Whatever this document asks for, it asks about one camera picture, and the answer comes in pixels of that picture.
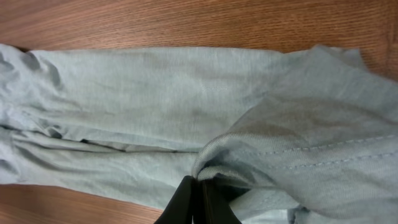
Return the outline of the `light blue t-shirt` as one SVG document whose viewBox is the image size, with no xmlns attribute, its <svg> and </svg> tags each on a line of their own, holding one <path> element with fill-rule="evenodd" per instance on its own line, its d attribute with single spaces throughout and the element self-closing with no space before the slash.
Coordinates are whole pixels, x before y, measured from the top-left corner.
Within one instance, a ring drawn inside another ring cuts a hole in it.
<svg viewBox="0 0 398 224">
<path fill-rule="evenodd" d="M 163 209 L 212 179 L 244 223 L 396 223 L 397 83 L 360 51 L 1 46 L 1 183 Z"/>
</svg>

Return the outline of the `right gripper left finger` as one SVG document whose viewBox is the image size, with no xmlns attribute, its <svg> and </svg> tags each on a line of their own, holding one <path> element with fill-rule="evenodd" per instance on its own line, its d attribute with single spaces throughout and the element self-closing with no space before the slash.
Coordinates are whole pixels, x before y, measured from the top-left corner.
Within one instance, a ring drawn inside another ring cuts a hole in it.
<svg viewBox="0 0 398 224">
<path fill-rule="evenodd" d="M 192 224 L 192 185 L 193 177 L 185 176 L 154 224 Z"/>
</svg>

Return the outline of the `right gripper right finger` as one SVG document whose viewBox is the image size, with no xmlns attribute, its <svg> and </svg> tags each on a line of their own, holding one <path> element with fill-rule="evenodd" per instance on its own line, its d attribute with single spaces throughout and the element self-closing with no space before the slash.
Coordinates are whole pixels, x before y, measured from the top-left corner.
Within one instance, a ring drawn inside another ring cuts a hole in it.
<svg viewBox="0 0 398 224">
<path fill-rule="evenodd" d="M 199 189 L 198 222 L 200 224 L 241 224 L 212 181 L 201 181 Z"/>
</svg>

